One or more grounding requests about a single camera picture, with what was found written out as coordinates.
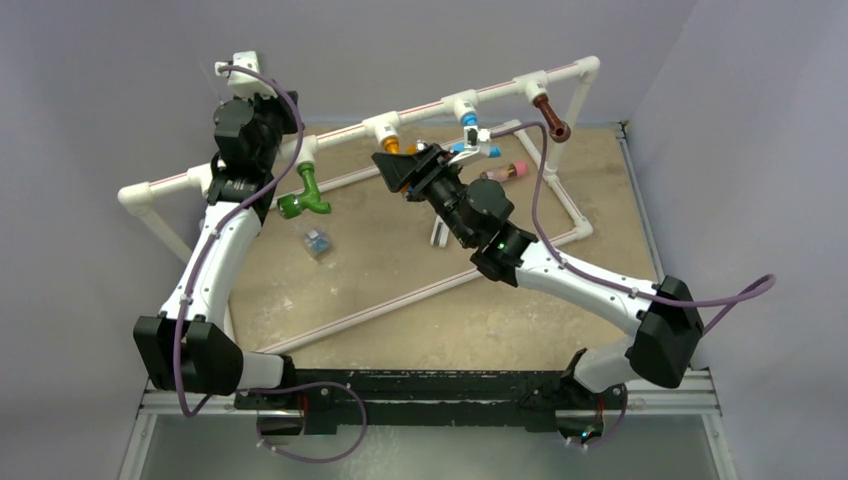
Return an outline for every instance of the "pink test tube cap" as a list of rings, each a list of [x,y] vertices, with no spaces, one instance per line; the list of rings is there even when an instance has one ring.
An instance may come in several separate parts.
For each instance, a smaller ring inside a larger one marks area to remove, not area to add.
[[[527,162],[519,160],[512,164],[515,165],[515,178],[521,178],[527,174]]]

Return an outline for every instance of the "orange valve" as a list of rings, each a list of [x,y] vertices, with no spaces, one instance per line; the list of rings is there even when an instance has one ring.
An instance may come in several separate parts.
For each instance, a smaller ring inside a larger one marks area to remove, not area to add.
[[[386,137],[386,139],[383,140],[383,150],[388,153],[400,153],[400,144],[397,141],[397,137]]]

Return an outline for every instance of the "small glass cube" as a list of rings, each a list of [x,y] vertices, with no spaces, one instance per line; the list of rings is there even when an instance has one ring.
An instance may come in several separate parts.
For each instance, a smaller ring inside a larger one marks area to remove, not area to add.
[[[332,243],[327,232],[320,228],[313,228],[303,234],[303,245],[312,258],[318,258],[330,248]]]

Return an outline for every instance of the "pvc pipe frame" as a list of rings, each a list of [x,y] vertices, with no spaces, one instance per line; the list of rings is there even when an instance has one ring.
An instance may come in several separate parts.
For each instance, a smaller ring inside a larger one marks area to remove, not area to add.
[[[444,115],[453,115],[454,105],[456,102],[471,102],[472,105],[477,105],[479,103],[509,95],[522,95],[525,92],[528,82],[541,83],[543,86],[546,86],[550,83],[570,78],[578,78],[580,84],[575,89],[574,94],[571,97],[571,101],[565,115],[565,122],[573,127],[576,123],[577,115],[583,106],[583,101],[589,92],[589,87],[591,87],[592,82],[597,76],[599,67],[600,60],[598,60],[598,57],[586,57],[551,70],[539,70],[537,72],[515,77],[508,82],[499,83],[497,85],[492,85],[478,90],[466,90],[454,95],[449,95],[447,97],[443,97],[437,102],[409,108],[400,112],[387,112],[365,119],[357,125],[352,125],[322,135],[310,135],[305,137],[303,140],[303,146],[301,154],[298,157],[298,163],[302,161],[314,161],[315,154],[325,148],[341,145],[368,135],[375,135],[376,126],[391,125],[394,128],[398,128],[400,125],[420,122],[422,120]],[[518,120],[512,120],[500,127],[495,127],[495,130],[500,128],[509,128],[519,123],[520,122],[518,122]],[[515,135],[528,151],[538,168],[541,159],[539,150],[535,145],[533,145],[526,132],[516,132]],[[284,144],[280,148],[279,155],[282,155],[283,158],[290,157],[294,153],[294,144],[294,141]],[[568,242],[580,240],[591,235],[592,226],[586,217],[580,213],[577,205],[571,197],[568,196],[568,193],[565,191],[565,188],[562,186],[562,183],[560,183],[559,178],[556,175],[556,170],[565,150],[565,144],[558,144],[555,142],[550,142],[550,144],[551,147],[548,150],[547,165],[544,172],[545,183],[553,190],[557,199],[559,199],[562,203],[575,225],[570,231],[551,239],[554,246],[561,246]],[[322,193],[328,192],[345,185],[350,185],[352,183],[371,178],[378,174],[379,172],[376,167],[364,168],[332,180],[319,183],[318,189]],[[171,229],[156,213],[153,208],[153,201],[157,197],[163,197],[170,193],[189,188],[200,188],[201,194],[206,195],[211,181],[212,171],[209,165],[198,165],[188,169],[185,173],[174,175],[172,177],[154,182],[142,182],[126,186],[118,192],[118,201],[124,205],[127,211],[139,217],[142,222],[144,222],[144,224],[153,231],[159,240],[165,243],[165,245],[167,245],[168,248],[170,248],[171,251],[173,251],[181,260],[183,260],[183,262],[188,262],[188,259],[191,257],[191,248],[189,248],[189,246],[179,238],[173,229]],[[340,318],[322,327],[315,328],[290,339],[283,340],[260,351],[264,353],[278,354],[294,350],[326,336],[332,335],[333,333],[359,325],[360,323],[372,318],[376,318],[385,313],[397,310],[411,303],[431,297],[480,277],[482,277],[482,274],[477,270],[466,270],[462,273],[432,283],[426,287],[419,288],[418,290],[401,295],[400,297],[387,302],[374,305],[373,307],[360,312]],[[226,314],[224,316],[224,333],[235,340],[229,306],[227,307]]]

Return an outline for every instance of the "blue valve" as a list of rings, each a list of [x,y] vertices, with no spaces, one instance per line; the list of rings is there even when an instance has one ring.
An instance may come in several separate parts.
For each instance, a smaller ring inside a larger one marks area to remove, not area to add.
[[[477,114],[474,112],[466,113],[462,116],[462,120],[460,120],[459,123],[461,123],[463,127],[477,125]]]

